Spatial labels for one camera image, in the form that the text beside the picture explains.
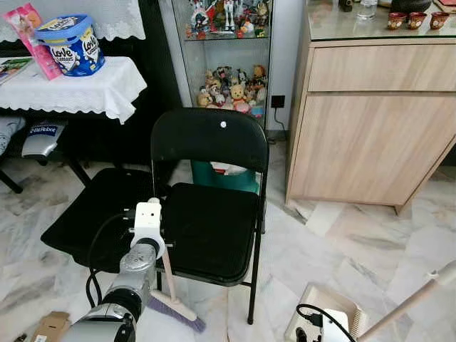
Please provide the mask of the pink snack packet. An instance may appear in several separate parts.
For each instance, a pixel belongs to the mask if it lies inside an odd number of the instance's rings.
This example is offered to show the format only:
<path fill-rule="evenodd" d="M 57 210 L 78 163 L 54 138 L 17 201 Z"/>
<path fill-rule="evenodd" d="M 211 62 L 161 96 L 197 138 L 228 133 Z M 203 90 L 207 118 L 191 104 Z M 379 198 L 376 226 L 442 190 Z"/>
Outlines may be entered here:
<path fill-rule="evenodd" d="M 54 81 L 55 78 L 62 76 L 62 72 L 56 65 L 55 59 L 50 55 L 48 48 L 37 42 L 36 30 L 43 21 L 32 3 L 25 3 L 23 6 L 7 11 L 4 13 L 3 19 L 19 36 L 20 42 L 30 53 L 33 62 L 41 68 L 49 81 Z"/>

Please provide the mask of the colourful magazine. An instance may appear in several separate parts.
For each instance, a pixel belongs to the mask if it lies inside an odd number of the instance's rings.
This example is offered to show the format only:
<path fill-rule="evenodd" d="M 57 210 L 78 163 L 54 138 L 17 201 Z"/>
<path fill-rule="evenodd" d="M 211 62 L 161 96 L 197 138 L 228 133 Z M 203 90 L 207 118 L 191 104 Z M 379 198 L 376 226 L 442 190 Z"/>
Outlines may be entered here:
<path fill-rule="evenodd" d="M 19 71 L 22 71 L 23 68 L 26 68 L 32 61 L 32 58 L 22 56 L 22 58 L 10 58 L 0 62 L 0 85 L 9 81 L 9 79 L 13 78 Z"/>

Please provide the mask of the black wooden bench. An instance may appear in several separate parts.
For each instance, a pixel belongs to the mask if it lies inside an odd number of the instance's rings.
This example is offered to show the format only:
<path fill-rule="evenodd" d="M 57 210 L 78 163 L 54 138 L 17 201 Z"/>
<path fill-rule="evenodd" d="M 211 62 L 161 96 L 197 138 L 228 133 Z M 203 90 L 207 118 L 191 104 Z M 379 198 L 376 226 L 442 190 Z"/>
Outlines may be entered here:
<path fill-rule="evenodd" d="M 23 143 L 26 139 L 26 134 L 27 131 L 29 131 L 29 128 L 35 123 L 39 123 L 39 121 L 42 120 L 67 120 L 69 123 L 69 118 L 66 116 L 60 116 L 60 115 L 39 115 L 39 114 L 33 114 L 33 115 L 20 115 L 19 117 L 23 117 L 26 119 L 26 126 L 22 128 L 18 133 L 14 134 L 12 137 L 11 142 L 9 143 L 9 146 L 7 147 L 6 151 L 4 151 L 3 155 L 0 155 L 0 162 L 3 162 L 4 160 L 8 159 L 24 159 L 24 160 L 33 160 L 34 162 L 37 162 L 41 166 L 46 166 L 48 165 L 49 162 L 64 162 L 66 166 L 69 167 L 69 169 L 72 170 L 72 173 L 77 176 L 77 178 L 83 183 L 83 185 L 88 185 L 90 182 L 90 178 L 88 176 L 88 173 L 85 172 L 81 164 L 78 162 L 77 157 L 75 157 L 74 153 L 71 151 L 68 151 L 66 147 L 64 146 L 63 143 L 63 137 L 65 130 L 63 131 L 62 136 L 60 137 L 58 141 L 58 147 L 48 157 L 48 159 L 45 160 L 37 160 L 37 159 L 30 159 L 29 157 L 22 157 L 21 156 L 21 149 L 23 146 Z"/>

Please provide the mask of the black folding chair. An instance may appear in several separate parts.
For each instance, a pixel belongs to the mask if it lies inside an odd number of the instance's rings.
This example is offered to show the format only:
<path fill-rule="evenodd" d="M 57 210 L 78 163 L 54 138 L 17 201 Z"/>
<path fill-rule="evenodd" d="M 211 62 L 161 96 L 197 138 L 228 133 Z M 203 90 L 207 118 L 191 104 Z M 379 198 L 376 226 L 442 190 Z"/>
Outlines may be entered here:
<path fill-rule="evenodd" d="M 163 237 L 175 276 L 215 286 L 249 288 L 247 323 L 254 322 L 265 189 L 235 191 L 170 184 L 160 164 L 223 162 L 266 177 L 269 144 L 252 117 L 233 110 L 176 108 L 157 118 L 150 134 L 151 191 L 162 202 Z"/>

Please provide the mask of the black teapot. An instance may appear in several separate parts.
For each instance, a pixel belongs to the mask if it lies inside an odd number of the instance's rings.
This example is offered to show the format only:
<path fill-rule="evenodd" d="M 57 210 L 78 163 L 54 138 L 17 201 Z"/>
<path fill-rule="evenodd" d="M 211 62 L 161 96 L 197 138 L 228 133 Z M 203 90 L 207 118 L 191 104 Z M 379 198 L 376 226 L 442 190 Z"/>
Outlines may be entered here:
<path fill-rule="evenodd" d="M 391 12 L 425 12 L 430 8 L 432 0 L 392 0 L 390 3 Z"/>

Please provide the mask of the green storage box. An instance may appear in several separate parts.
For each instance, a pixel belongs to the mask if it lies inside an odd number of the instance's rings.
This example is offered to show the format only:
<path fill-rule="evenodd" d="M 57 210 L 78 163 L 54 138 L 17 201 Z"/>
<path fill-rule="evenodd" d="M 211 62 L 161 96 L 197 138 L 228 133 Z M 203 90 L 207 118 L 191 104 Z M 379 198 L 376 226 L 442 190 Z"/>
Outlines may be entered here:
<path fill-rule="evenodd" d="M 195 185 L 218 187 L 222 189 L 259 192 L 257 174 L 253 170 L 242 170 L 235 174 L 219 173 L 210 162 L 191 160 L 192 181 Z"/>

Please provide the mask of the glass display cabinet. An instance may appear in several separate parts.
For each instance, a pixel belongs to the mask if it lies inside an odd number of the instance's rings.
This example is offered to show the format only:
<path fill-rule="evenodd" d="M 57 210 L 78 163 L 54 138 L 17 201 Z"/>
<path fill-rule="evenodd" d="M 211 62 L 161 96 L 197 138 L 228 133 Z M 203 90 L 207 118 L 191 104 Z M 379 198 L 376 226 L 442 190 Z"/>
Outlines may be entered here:
<path fill-rule="evenodd" d="M 274 0 L 162 0 L 162 17 L 185 107 L 231 110 L 242 84 L 265 126 Z"/>

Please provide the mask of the yellow bear plush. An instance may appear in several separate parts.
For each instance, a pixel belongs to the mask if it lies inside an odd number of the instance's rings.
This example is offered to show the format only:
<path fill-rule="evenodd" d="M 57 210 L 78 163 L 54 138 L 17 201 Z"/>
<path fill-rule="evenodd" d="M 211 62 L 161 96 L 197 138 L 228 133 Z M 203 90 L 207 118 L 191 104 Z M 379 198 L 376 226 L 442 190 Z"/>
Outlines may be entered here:
<path fill-rule="evenodd" d="M 245 98 L 245 88 L 242 84 L 234 84 L 230 88 L 230 95 L 232 99 L 231 109 L 239 112 L 248 112 L 251 110 L 251 105 L 247 103 Z"/>

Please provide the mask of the clear drinking glass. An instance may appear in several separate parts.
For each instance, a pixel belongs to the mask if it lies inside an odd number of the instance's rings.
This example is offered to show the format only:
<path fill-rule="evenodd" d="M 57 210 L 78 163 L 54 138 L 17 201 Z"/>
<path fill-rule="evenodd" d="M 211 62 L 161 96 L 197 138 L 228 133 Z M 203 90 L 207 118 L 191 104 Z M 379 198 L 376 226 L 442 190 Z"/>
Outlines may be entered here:
<path fill-rule="evenodd" d="M 359 19 L 373 19 L 377 13 L 378 0 L 361 0 L 356 7 L 356 16 Z"/>

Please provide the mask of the beige long handled dustpan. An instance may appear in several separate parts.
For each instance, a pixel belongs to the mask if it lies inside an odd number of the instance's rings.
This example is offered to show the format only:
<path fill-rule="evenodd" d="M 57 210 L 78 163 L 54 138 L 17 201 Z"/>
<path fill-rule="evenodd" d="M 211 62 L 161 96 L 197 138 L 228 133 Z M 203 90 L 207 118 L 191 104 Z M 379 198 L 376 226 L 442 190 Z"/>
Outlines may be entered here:
<path fill-rule="evenodd" d="M 354 301 L 347 299 L 342 294 L 323 284 L 309 284 L 301 302 L 296 305 L 294 315 L 289 322 L 286 333 L 284 333 L 284 342 L 296 342 L 296 327 L 301 325 L 301 323 L 312 323 L 313 325 L 322 323 L 323 325 L 323 309 L 352 312 L 355 318 L 353 323 L 351 323 L 351 332 L 348 337 L 352 342 L 368 342 L 385 326 L 394 323 L 405 315 L 408 309 L 417 306 L 424 297 L 429 296 L 429 294 L 439 288 L 447 286 L 454 280 L 456 280 L 456 261 L 450 261 L 442 269 L 431 271 L 427 276 L 427 282 L 419 290 L 392 309 L 390 313 L 386 313 L 384 317 L 372 323 L 371 326 L 368 325 L 368 314 Z"/>

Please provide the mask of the grey labelled foot massager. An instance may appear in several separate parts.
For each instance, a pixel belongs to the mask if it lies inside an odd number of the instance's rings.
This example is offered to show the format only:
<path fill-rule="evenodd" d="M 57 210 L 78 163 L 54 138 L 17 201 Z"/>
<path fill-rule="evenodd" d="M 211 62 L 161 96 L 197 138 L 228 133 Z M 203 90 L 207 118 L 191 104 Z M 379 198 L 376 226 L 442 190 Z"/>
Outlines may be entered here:
<path fill-rule="evenodd" d="M 22 157 L 48 159 L 58 147 L 58 141 L 68 124 L 67 120 L 42 120 L 29 128 L 21 149 Z"/>

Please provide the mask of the blue Love tub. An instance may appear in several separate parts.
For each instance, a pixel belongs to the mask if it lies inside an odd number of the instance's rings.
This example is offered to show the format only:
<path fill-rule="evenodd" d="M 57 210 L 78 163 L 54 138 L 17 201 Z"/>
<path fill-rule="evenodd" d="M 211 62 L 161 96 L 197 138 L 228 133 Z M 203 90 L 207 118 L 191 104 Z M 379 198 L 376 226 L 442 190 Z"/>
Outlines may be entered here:
<path fill-rule="evenodd" d="M 105 55 L 88 14 L 59 16 L 36 29 L 39 43 L 48 46 L 50 55 L 66 77 L 89 77 L 105 64 Z"/>

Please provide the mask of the white lace tablecloth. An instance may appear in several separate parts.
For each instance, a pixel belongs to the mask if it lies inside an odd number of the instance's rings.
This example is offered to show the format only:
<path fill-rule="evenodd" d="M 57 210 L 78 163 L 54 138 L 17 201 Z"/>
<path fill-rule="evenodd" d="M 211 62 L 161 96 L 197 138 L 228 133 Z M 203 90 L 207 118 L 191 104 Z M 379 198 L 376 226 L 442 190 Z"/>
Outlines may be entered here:
<path fill-rule="evenodd" d="M 46 112 L 92 112 L 126 123 L 136 108 L 133 101 L 147 83 L 133 59 L 108 56 L 89 77 L 58 77 L 49 81 L 36 62 L 30 62 L 0 83 L 0 108 Z"/>

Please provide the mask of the small red cup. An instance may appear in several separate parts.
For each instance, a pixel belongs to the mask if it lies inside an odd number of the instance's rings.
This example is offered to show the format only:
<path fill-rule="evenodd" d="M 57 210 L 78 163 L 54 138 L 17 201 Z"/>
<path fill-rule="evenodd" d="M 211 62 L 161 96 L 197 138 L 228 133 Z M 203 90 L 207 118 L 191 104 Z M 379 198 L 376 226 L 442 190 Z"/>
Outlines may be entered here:
<path fill-rule="evenodd" d="M 391 11 L 388 14 L 387 23 L 385 23 L 385 29 L 394 31 L 400 29 L 404 25 L 408 15 L 404 12 Z"/>
<path fill-rule="evenodd" d="M 431 13 L 430 30 L 440 30 L 450 18 L 450 13 L 436 11 Z"/>
<path fill-rule="evenodd" d="M 408 14 L 408 29 L 410 30 L 418 30 L 425 22 L 427 18 L 427 14 L 424 12 L 410 12 Z"/>

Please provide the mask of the light wood cabinet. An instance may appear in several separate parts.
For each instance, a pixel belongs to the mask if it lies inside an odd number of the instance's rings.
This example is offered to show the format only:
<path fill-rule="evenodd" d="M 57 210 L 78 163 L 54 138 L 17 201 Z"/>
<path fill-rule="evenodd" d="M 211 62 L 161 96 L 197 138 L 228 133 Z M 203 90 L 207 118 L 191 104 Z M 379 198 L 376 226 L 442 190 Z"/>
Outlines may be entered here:
<path fill-rule="evenodd" d="M 455 143 L 456 17 L 387 29 L 305 0 L 290 112 L 286 203 L 367 203 L 404 212 Z"/>

